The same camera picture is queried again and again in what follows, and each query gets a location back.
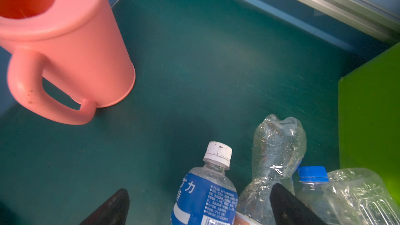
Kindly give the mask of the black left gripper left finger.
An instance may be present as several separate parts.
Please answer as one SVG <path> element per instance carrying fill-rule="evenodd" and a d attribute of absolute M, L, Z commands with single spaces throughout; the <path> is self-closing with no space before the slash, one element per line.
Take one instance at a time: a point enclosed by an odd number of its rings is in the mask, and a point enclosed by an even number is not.
<path fill-rule="evenodd" d="M 79 225 L 125 225 L 129 207 L 127 189 L 119 189 Z"/>

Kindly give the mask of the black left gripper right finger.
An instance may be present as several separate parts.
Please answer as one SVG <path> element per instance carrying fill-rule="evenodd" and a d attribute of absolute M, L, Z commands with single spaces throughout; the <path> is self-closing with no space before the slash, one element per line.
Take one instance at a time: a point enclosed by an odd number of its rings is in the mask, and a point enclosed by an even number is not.
<path fill-rule="evenodd" d="M 326 225 L 280 183 L 273 186 L 270 203 L 277 225 Z"/>

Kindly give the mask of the blue label bottle white cap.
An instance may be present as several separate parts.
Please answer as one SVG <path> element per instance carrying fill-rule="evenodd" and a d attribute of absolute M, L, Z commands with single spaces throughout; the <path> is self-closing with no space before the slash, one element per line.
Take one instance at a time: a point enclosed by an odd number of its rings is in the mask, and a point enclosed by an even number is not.
<path fill-rule="evenodd" d="M 209 142 L 204 166 L 192 168 L 181 182 L 170 216 L 172 225 L 234 224 L 238 194 L 226 176 L 231 156 L 231 147 Z"/>

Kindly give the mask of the tall clear orange label bottle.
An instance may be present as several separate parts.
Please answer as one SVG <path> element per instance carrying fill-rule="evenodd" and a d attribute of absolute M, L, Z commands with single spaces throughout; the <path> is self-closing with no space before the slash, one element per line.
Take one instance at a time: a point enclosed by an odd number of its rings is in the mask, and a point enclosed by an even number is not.
<path fill-rule="evenodd" d="M 252 149 L 252 178 L 239 196 L 236 225 L 274 225 L 270 194 L 276 183 L 294 193 L 293 174 L 307 148 L 301 122 L 288 117 L 267 116 L 257 127 Z"/>

